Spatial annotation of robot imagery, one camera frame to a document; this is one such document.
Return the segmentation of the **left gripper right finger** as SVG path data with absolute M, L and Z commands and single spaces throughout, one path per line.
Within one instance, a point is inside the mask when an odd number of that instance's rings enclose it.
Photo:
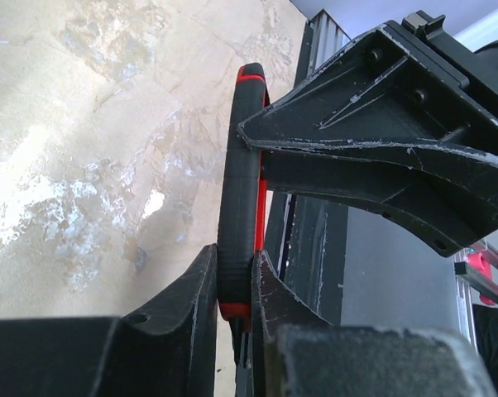
M 482 359 L 438 329 L 334 327 L 277 276 L 252 265 L 255 396 L 494 396 Z

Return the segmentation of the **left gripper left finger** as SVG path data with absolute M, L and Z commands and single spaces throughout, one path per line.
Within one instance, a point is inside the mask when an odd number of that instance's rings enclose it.
M 210 396 L 217 248 L 123 317 L 0 320 L 0 396 Z

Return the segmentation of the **red black utility knife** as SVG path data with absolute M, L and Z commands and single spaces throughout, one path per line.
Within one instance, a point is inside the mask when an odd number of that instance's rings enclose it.
M 247 147 L 237 131 L 240 122 L 270 103 L 266 78 L 258 63 L 237 72 L 227 134 L 227 150 L 218 224 L 218 303 L 232 333 L 234 362 L 246 359 L 251 332 L 251 267 L 263 248 L 266 182 L 261 153 Z

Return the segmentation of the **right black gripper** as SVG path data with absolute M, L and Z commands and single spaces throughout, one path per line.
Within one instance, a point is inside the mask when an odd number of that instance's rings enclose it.
M 378 213 L 450 256 L 498 229 L 498 41 L 425 12 L 349 42 L 239 125 L 273 189 Z

